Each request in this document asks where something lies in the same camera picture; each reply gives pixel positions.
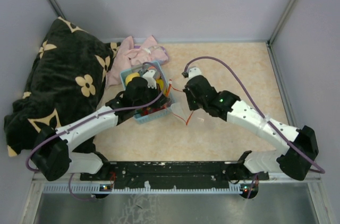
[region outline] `blue basket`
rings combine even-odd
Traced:
[[[167,88],[168,87],[168,82],[167,82],[167,79],[165,77],[165,74],[162,70],[162,68],[160,67],[160,64],[157,62],[157,61],[152,61],[151,63],[154,64],[154,67],[160,69],[160,71],[162,72],[162,74],[164,75],[164,79],[165,79],[165,82],[164,82],[164,85],[165,87]],[[120,76],[121,76],[121,81],[122,81],[122,84],[123,84],[123,87],[124,89],[126,89],[126,85],[125,85],[125,79],[126,77],[129,75],[129,74],[132,74],[132,73],[135,73],[135,72],[138,72],[141,68],[143,67],[143,65],[138,65],[138,66],[134,66],[132,68],[129,68],[127,70],[124,70],[124,71],[121,71],[120,73]],[[171,100],[171,103],[174,103],[174,98],[172,97],[171,93],[169,94],[169,98]],[[170,112],[167,110],[167,109],[163,109],[163,110],[160,110],[160,111],[157,111],[157,112],[154,112],[152,114],[149,114],[149,115],[145,115],[145,116],[141,116],[140,114],[135,114],[133,115],[133,118],[139,123],[139,124],[143,124],[145,122],[149,122],[151,120],[154,120],[154,119],[158,119],[158,118],[161,118],[162,116],[165,116],[167,114],[169,114]]]

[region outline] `gray floor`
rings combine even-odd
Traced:
[[[239,195],[110,195],[81,202],[43,194],[35,224],[318,223],[307,184],[260,184],[253,200]]]

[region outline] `gray wall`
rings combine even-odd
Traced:
[[[289,0],[58,0],[65,16],[101,40],[268,40]]]
[[[26,78],[50,24],[56,18],[46,0],[0,0],[0,117],[22,98]],[[0,130],[0,223],[18,223],[26,202],[32,172],[26,170],[27,152],[9,158]]]
[[[299,0],[274,51],[299,125],[316,131],[317,161],[340,222],[340,0]]]

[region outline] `black blanket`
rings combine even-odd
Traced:
[[[56,129],[96,110],[119,45],[104,44],[62,18],[53,22],[34,60],[23,98],[13,103],[13,114],[5,117],[10,156],[32,149],[42,126]],[[92,151],[92,141],[76,151]]]

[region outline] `metal frame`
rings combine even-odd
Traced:
[[[65,19],[64,13],[62,12],[61,7],[59,6],[57,0],[48,0],[51,4],[52,8],[54,9],[55,13],[58,16],[61,16]],[[277,81],[277,85],[280,91],[280,95],[282,98],[283,106],[286,112],[286,116],[288,119],[288,123],[290,125],[296,126],[296,119],[294,116],[294,111],[291,106],[291,102],[289,100],[289,96],[287,94],[286,87],[284,85],[282,73],[279,68],[279,63],[277,61],[277,58],[275,56],[275,53],[273,51],[273,43],[277,39],[278,34],[282,30],[283,26],[285,25],[285,22],[288,20],[289,15],[293,11],[295,4],[298,0],[290,0],[285,11],[283,12],[273,34],[271,35],[270,39],[267,41],[267,49],[269,58],[271,61],[271,64],[273,66],[275,78]],[[269,174],[270,178],[269,180],[261,181],[262,183],[300,183],[299,181],[293,180],[289,177],[287,177],[285,174]],[[57,184],[62,183],[63,186],[65,183],[68,182],[70,178],[70,175],[65,175],[58,181],[49,183],[50,185],[54,184],[57,186]],[[82,186],[85,186],[85,184],[89,184],[88,182],[83,182],[79,180],[79,175],[76,175],[74,177],[74,182],[77,184],[83,184]],[[105,181],[97,181],[92,182],[91,184],[98,184],[103,183]],[[320,223],[329,223],[329,224],[335,224],[336,219],[334,214],[330,210],[330,203],[327,196],[327,193],[325,191],[325,188],[323,186],[323,183],[321,181],[321,177],[319,174],[309,173],[303,183],[308,183],[311,198],[313,205],[315,207],[315,211],[317,214],[317,218]],[[38,210],[38,205],[40,202],[41,194],[44,191],[44,187],[46,184],[45,178],[41,174],[35,174],[31,183],[30,192],[27,198],[27,202],[25,205],[25,210],[23,211],[22,219],[20,223],[33,223],[36,212]]]

